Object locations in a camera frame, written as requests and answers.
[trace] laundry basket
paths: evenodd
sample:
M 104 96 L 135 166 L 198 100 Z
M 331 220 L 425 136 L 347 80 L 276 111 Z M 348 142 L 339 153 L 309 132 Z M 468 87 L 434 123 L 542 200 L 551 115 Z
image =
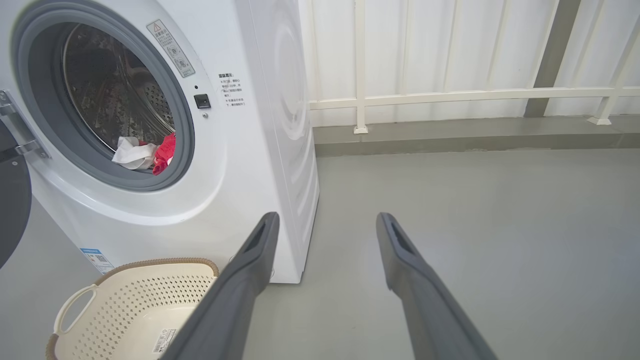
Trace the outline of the laundry basket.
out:
M 47 360 L 159 359 L 217 277 L 216 264 L 202 258 L 119 266 L 62 306 Z M 89 303 L 63 330 L 69 307 L 89 291 Z

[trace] washing machine drum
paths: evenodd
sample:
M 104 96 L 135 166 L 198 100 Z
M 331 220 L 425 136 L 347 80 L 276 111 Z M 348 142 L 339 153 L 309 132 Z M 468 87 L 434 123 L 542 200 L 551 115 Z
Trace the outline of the washing machine drum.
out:
M 77 25 L 67 37 L 62 62 L 65 90 L 83 125 L 112 151 L 120 136 L 159 145 L 175 132 L 156 79 L 111 35 Z

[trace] gray beam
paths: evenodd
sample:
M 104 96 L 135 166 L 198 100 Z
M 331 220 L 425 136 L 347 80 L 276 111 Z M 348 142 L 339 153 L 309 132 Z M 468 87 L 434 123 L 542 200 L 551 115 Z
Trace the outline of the gray beam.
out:
M 579 7 L 580 0 L 560 0 L 558 3 L 556 16 L 549 33 L 549 40 L 540 62 L 536 82 L 533 85 L 534 88 L 550 88 L 555 85 Z M 548 98 L 529 99 L 524 111 L 524 117 L 545 116 L 548 102 Z

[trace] door hinge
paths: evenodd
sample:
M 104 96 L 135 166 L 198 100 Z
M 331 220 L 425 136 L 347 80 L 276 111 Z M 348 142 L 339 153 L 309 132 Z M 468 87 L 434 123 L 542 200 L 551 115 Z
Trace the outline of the door hinge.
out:
M 0 90 L 0 119 L 2 119 L 18 143 L 17 146 L 11 149 L 0 151 L 0 161 L 6 161 L 31 151 L 38 154 L 41 158 L 48 158 L 49 155 L 44 151 L 44 148 L 35 136 L 33 136 L 33 133 L 25 123 L 14 103 L 8 91 Z

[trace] white washing machine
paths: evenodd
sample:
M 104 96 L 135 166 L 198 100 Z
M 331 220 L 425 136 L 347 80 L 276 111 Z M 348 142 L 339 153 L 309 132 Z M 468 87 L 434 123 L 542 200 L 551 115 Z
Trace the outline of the white washing machine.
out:
M 101 271 L 168 257 L 223 268 L 277 211 L 271 281 L 300 282 L 319 187 L 295 0 L 2 7 L 3 121 L 34 196 Z M 159 175 L 111 161 L 119 136 L 172 132 Z

